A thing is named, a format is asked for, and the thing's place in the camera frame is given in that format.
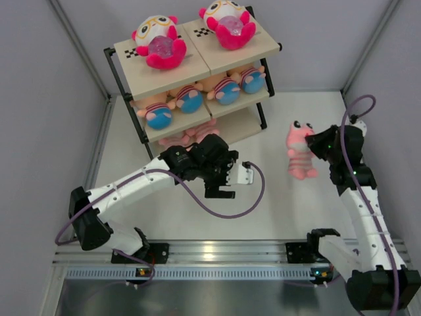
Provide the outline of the pink plush corner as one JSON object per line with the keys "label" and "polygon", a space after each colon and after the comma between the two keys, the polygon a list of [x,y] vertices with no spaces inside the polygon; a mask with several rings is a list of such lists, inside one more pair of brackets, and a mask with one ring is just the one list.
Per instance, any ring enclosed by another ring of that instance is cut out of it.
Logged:
{"label": "pink plush corner", "polygon": [[212,118],[209,121],[204,122],[203,124],[185,130],[185,133],[190,138],[193,138],[194,142],[200,143],[209,134],[219,135],[220,131],[216,127],[216,119]]}

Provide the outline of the peach doll blue pants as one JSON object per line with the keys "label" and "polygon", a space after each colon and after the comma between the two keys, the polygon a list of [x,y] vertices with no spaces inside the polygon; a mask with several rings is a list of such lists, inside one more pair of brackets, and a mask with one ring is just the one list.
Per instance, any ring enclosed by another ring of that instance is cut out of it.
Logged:
{"label": "peach doll blue pants", "polygon": [[209,101],[215,100],[221,105],[229,105],[239,97],[238,83],[224,73],[202,79],[199,83]]}
{"label": "peach doll blue pants", "polygon": [[161,92],[139,100],[130,101],[138,117],[145,119],[147,126],[162,130],[172,123],[173,103],[167,103],[167,93]]}
{"label": "peach doll blue pants", "polygon": [[168,90],[167,94],[172,97],[172,102],[182,113],[192,114],[203,104],[203,85],[191,83]]}

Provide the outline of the white pink panda plush glasses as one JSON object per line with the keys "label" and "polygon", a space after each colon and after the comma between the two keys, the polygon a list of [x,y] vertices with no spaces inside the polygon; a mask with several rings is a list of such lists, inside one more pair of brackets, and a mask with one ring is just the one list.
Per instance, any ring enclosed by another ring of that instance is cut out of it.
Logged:
{"label": "white pink panda plush glasses", "polygon": [[178,67],[187,52],[186,43],[178,37],[176,16],[155,15],[146,18],[132,32],[136,53],[146,64],[159,70]]}

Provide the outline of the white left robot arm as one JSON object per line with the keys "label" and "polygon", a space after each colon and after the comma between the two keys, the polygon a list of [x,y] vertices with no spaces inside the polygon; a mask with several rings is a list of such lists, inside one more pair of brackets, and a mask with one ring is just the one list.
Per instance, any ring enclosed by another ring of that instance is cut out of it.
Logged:
{"label": "white left robot arm", "polygon": [[126,254],[134,263],[145,261],[149,242],[138,228],[126,228],[113,222],[118,211],[140,199],[176,185],[176,181],[196,178],[205,184],[206,198],[232,199],[234,192],[222,186],[250,184],[253,173],[237,162],[239,153],[231,151],[216,134],[188,147],[173,145],[138,171],[115,182],[72,191],[69,216],[81,249],[91,251],[106,246]]}

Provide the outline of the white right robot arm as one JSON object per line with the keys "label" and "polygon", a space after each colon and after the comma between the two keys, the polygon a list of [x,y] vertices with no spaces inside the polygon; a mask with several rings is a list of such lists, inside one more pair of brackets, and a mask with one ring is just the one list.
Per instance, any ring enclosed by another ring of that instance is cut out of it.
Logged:
{"label": "white right robot arm", "polygon": [[330,164],[330,179],[352,221],[357,250],[332,229],[307,235],[308,256],[327,259],[343,277],[351,305],[357,311],[405,309],[420,289],[420,273],[409,269],[393,244],[378,201],[376,181],[362,161],[366,125],[358,121],[333,125],[305,136],[309,149]]}

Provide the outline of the pink striped plush bottom shelf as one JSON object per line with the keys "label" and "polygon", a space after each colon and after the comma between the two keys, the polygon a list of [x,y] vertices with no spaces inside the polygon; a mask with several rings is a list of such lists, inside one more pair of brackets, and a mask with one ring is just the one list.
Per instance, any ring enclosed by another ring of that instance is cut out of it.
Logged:
{"label": "pink striped plush bottom shelf", "polygon": [[180,134],[176,136],[162,138],[161,140],[159,140],[159,144],[165,149],[168,149],[169,147],[174,145],[185,147],[189,143],[189,139],[190,137],[187,134]]}

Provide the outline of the peach doll on middle shelf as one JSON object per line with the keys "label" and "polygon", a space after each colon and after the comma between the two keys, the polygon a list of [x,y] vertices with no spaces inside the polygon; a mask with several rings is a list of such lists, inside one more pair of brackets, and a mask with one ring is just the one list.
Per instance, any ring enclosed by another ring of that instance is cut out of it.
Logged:
{"label": "peach doll on middle shelf", "polygon": [[253,63],[241,65],[227,71],[228,76],[233,76],[239,87],[248,94],[257,93],[265,82],[265,67],[256,67]]}

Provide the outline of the beige three-tier shelf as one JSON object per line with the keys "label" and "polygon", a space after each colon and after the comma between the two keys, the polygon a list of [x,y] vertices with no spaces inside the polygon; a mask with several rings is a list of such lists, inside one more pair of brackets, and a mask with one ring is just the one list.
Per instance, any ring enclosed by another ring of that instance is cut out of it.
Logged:
{"label": "beige three-tier shelf", "polygon": [[281,48],[252,7],[214,1],[183,24],[150,16],[104,54],[140,142],[166,149],[264,130],[264,112],[251,107],[274,95],[266,60]]}

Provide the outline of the white panda toy on shelf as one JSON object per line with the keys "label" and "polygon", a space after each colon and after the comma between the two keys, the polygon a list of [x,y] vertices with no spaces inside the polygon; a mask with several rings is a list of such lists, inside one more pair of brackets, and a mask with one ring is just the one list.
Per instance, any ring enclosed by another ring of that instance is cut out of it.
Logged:
{"label": "white panda toy on shelf", "polygon": [[257,27],[251,22],[251,14],[237,1],[213,1],[208,7],[200,8],[199,16],[207,28],[215,33],[224,49],[240,49],[256,33]]}

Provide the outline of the aluminium frame post left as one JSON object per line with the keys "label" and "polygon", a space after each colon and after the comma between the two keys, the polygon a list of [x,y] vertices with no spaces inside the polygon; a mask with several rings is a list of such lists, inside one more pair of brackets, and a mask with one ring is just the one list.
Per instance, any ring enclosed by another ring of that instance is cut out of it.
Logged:
{"label": "aluminium frame post left", "polygon": [[95,65],[93,64],[91,58],[89,57],[80,37],[78,36],[73,24],[71,23],[68,15],[63,9],[60,1],[57,0],[46,0],[47,4],[52,9],[53,13],[57,17],[61,26],[63,27],[66,35],[68,36],[73,48],[76,50],[77,54],[82,60],[82,63],[86,67],[91,79],[94,81],[95,85],[101,92],[102,96],[109,100],[111,98],[110,93],[108,92],[103,80],[101,79]]}

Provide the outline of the aluminium frame post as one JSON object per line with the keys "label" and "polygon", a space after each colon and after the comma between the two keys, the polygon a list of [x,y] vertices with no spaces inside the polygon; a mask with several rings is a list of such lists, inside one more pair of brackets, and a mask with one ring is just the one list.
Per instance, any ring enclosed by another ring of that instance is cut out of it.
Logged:
{"label": "aluminium frame post", "polygon": [[101,79],[95,65],[93,64],[91,58],[89,57],[80,37],[78,36],[73,24],[71,23],[68,15],[63,9],[60,1],[57,0],[46,0],[47,4],[52,9],[53,13],[57,17],[61,26],[63,27],[66,35],[68,36],[73,48],[76,50],[77,54],[82,60],[82,63],[86,67],[91,79],[94,81],[95,85],[101,92],[102,96],[109,100],[111,98],[110,93],[108,92],[103,80]]}
{"label": "aluminium frame post", "polygon": [[359,72],[361,71],[362,67],[364,66],[365,62],[369,58],[371,52],[373,51],[375,45],[377,44],[378,40],[383,35],[384,30],[386,29],[389,21],[391,20],[392,16],[398,10],[399,6],[401,5],[401,0],[390,0],[387,3],[387,7],[385,8],[384,12],[382,13],[379,21],[377,21],[376,26],[371,33],[368,41],[364,44],[363,50],[361,51],[359,57],[357,58],[356,63],[351,69],[343,87],[341,88],[341,96],[345,97],[351,86],[353,85],[354,81],[356,80]]}

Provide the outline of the aluminium frame post right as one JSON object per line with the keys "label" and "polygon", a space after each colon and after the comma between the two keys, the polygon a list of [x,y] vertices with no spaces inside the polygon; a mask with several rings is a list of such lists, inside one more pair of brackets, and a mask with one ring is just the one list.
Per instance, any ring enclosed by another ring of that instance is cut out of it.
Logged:
{"label": "aluminium frame post right", "polygon": [[390,0],[387,3],[387,7],[385,8],[384,12],[382,13],[379,21],[377,21],[376,26],[371,33],[368,41],[364,44],[363,50],[361,51],[359,57],[357,58],[356,63],[351,69],[343,87],[341,88],[341,96],[345,97],[351,86],[353,85],[354,81],[356,80],[359,72],[361,71],[362,67],[364,66],[365,62],[369,58],[371,52],[373,51],[375,45],[377,44],[378,40],[383,35],[384,30],[386,29],[389,21],[391,20],[392,16],[398,10],[399,6],[401,5],[401,0]]}

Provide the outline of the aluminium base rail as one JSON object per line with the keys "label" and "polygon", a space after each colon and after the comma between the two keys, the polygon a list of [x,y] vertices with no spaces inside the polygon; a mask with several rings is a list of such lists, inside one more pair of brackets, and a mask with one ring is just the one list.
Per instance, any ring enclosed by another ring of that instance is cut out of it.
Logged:
{"label": "aluminium base rail", "polygon": [[[262,263],[280,264],[291,255],[287,240],[249,241],[168,241],[167,250],[160,252],[168,264]],[[83,251],[76,244],[60,246],[53,257],[57,265],[105,265],[111,262],[111,251],[99,248]]]}

